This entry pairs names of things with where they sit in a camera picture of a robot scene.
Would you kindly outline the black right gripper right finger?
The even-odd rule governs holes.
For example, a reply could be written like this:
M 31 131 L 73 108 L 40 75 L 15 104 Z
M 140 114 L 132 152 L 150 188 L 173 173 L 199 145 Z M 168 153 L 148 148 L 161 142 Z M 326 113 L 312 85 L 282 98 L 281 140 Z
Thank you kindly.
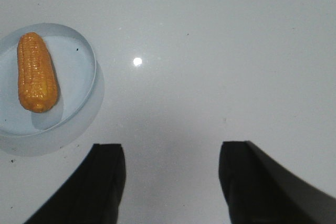
M 335 198 L 251 141 L 223 142 L 218 175 L 231 223 L 335 223 Z

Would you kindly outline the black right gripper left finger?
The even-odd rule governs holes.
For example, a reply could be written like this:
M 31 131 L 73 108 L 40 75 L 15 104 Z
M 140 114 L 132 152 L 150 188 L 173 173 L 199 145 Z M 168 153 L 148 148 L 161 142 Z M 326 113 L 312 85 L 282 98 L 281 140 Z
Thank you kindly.
M 121 144 L 94 144 L 27 223 L 117 223 L 126 179 Z

